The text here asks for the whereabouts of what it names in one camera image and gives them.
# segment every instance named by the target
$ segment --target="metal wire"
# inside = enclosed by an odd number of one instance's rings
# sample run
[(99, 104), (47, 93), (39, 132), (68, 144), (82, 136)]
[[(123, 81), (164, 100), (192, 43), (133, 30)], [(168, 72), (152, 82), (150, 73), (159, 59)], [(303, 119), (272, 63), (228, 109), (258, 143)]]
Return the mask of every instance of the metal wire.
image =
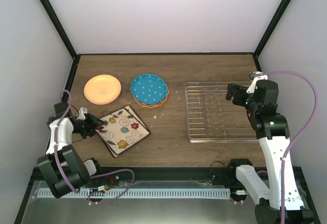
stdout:
[(226, 82), (185, 85), (190, 142), (257, 141), (245, 108), (225, 99), (227, 85)]

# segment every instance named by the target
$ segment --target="wooden table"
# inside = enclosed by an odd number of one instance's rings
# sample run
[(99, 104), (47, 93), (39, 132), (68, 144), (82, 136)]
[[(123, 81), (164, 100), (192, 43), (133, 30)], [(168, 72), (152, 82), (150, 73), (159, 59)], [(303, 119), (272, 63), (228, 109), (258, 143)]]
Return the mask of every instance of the wooden table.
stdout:
[[(190, 143), (186, 123), (185, 83), (248, 81), (255, 70), (252, 55), (83, 55), (71, 89), (73, 105), (87, 107), (101, 118), (130, 104), (151, 135), (116, 159), (98, 135), (73, 145), (82, 160), (94, 157), (102, 166), (209, 167), (215, 160), (228, 163), (232, 158), (265, 166), (259, 143)], [(161, 107), (143, 108), (133, 100), (131, 81), (143, 73), (156, 74), (167, 83), (169, 98)], [(99, 74), (113, 75), (122, 84), (120, 96), (111, 104), (94, 105), (84, 96), (86, 82)], [(73, 135), (73, 141), (79, 138)]]

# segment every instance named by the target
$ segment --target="grey wall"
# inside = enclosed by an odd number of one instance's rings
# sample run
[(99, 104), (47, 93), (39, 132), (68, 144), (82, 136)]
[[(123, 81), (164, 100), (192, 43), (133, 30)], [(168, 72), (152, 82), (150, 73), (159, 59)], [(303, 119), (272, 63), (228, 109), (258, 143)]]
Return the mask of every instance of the grey wall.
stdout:
[(0, 0), (0, 217), (14, 223), (72, 59), (39, 0)]
[(281, 0), (50, 0), (78, 53), (253, 52)]
[[(321, 223), (327, 223), (327, 0), (292, 0), (260, 55), (264, 71), (292, 70), (307, 76), (319, 95), (318, 114), (291, 151), (302, 166)], [(294, 136), (313, 108), (312, 91), (299, 78), (271, 77), (281, 91), (279, 111), (288, 119)]]

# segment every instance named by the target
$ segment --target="blue plate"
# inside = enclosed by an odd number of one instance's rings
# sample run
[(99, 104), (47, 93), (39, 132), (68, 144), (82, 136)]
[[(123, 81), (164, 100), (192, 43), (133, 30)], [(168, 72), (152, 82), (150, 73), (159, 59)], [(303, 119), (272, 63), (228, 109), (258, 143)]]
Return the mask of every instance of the blue plate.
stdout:
[(167, 85), (157, 75), (143, 74), (137, 76), (131, 85), (131, 92), (135, 99), (145, 104), (156, 104), (165, 99)]

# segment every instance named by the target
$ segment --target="yellow flower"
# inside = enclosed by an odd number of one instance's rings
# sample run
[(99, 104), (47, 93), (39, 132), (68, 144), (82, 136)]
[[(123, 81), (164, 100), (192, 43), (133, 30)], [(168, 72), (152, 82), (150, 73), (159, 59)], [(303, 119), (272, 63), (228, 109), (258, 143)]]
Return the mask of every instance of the yellow flower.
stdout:
[(121, 140), (120, 142), (118, 142), (118, 148), (120, 148), (120, 149), (126, 148), (127, 146), (128, 146), (127, 141)]
[(109, 122), (110, 122), (110, 123), (116, 123), (116, 120), (115, 120), (115, 118), (110, 118), (110, 119), (109, 119)]

